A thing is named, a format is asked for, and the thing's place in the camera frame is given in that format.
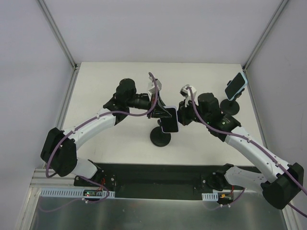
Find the black phone stand round base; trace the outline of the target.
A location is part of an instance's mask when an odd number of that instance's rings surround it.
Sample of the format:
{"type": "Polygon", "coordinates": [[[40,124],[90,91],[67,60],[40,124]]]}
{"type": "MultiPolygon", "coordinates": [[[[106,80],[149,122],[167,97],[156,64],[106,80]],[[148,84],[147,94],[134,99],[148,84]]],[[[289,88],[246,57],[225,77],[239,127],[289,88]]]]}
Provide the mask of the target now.
{"type": "Polygon", "coordinates": [[[150,140],[157,147],[165,147],[171,141],[171,134],[162,131],[160,120],[157,121],[157,124],[158,126],[150,132],[150,140]]]}

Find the phone with blue case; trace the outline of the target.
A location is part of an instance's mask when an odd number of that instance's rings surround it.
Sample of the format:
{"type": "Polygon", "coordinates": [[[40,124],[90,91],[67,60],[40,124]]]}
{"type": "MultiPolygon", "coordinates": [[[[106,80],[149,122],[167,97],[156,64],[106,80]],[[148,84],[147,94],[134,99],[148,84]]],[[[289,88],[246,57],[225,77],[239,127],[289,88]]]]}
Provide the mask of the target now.
{"type": "Polygon", "coordinates": [[[229,101],[234,100],[235,96],[239,94],[248,84],[248,80],[243,72],[239,72],[228,84],[225,89],[225,94],[229,101]]]}

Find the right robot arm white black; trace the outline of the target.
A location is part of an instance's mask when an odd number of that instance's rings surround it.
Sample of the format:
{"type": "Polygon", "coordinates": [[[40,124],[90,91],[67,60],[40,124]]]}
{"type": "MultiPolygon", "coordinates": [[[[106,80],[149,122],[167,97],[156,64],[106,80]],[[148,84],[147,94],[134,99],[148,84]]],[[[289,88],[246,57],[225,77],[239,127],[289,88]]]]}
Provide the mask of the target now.
{"type": "Polygon", "coordinates": [[[205,125],[213,136],[236,149],[259,170],[251,172],[226,164],[207,179],[210,187],[221,191],[231,185],[240,186],[261,194],[277,209],[283,209],[299,192],[307,192],[303,167],[288,163],[255,141],[235,118],[221,112],[212,93],[199,95],[198,103],[191,86],[183,87],[180,93],[184,100],[179,103],[177,114],[182,125],[205,125]]]}

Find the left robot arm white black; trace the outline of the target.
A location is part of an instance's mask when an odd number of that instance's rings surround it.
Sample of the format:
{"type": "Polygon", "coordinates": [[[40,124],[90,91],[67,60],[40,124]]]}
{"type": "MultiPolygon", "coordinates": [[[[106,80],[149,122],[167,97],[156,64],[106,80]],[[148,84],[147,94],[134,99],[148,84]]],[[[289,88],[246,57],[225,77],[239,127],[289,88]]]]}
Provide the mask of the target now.
{"type": "Polygon", "coordinates": [[[160,98],[161,82],[152,74],[146,93],[137,93],[132,79],[122,79],[112,98],[93,117],[71,128],[53,128],[48,132],[41,159],[46,163],[46,177],[74,174],[84,177],[90,186],[101,182],[101,174],[91,160],[79,158],[78,149],[100,132],[114,127],[127,116],[170,118],[160,98]]]}

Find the phone with purple case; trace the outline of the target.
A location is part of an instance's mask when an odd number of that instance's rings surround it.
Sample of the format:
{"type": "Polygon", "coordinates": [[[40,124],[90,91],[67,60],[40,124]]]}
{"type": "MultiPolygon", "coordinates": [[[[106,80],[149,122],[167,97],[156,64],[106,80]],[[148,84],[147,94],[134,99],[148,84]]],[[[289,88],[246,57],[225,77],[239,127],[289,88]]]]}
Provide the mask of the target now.
{"type": "Polygon", "coordinates": [[[174,106],[166,106],[165,109],[170,113],[170,117],[160,118],[160,126],[163,133],[177,133],[178,128],[178,117],[177,109],[174,106]]]}

